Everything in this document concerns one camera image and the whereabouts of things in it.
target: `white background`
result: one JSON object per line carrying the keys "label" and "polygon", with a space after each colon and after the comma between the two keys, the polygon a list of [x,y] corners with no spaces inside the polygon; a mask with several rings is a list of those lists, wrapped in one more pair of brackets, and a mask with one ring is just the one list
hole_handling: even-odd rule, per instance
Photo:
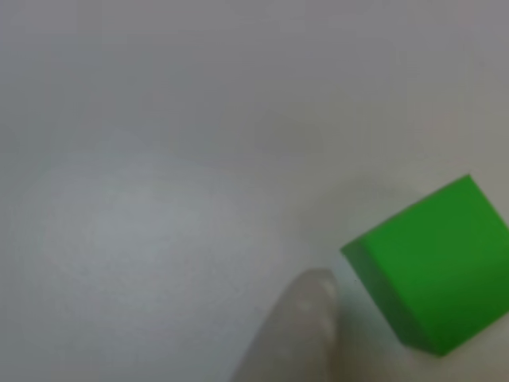
{"label": "white background", "polygon": [[509,325],[411,353],[337,249],[467,172],[509,220],[508,16],[2,0],[0,379],[228,380],[283,287],[326,266],[345,380],[506,380]]}

